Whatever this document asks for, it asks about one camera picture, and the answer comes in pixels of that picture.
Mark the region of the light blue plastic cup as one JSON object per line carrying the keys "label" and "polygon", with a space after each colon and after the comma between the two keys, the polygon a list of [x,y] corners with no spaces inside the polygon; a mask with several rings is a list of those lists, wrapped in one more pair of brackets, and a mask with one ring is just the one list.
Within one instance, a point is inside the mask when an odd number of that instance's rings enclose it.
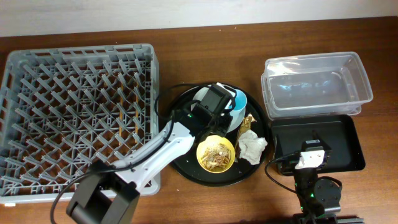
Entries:
{"label": "light blue plastic cup", "polygon": [[245,93],[239,89],[236,89],[235,107],[233,111],[242,111],[245,109],[247,101],[248,100]]}

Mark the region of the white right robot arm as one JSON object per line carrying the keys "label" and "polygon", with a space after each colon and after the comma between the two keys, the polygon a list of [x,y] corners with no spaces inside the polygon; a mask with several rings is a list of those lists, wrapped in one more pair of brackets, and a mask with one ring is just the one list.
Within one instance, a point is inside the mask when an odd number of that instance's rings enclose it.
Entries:
{"label": "white right robot arm", "polygon": [[331,147],[313,131],[312,139],[304,141],[301,150],[270,162],[292,169],[295,188],[284,188],[297,196],[301,212],[293,215],[288,223],[364,223],[363,218],[336,216],[341,211],[343,184],[338,179],[318,175],[318,171],[327,164],[330,154]]}

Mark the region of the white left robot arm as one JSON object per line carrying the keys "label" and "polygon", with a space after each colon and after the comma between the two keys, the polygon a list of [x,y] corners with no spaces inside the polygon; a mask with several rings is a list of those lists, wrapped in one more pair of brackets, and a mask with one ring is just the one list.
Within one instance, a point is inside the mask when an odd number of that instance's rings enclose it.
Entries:
{"label": "white left robot arm", "polygon": [[110,166],[95,162],[78,178],[67,215],[76,223],[130,223],[141,192],[165,166],[209,135],[225,136],[236,90],[213,83],[206,93],[172,111],[165,128],[133,155]]}

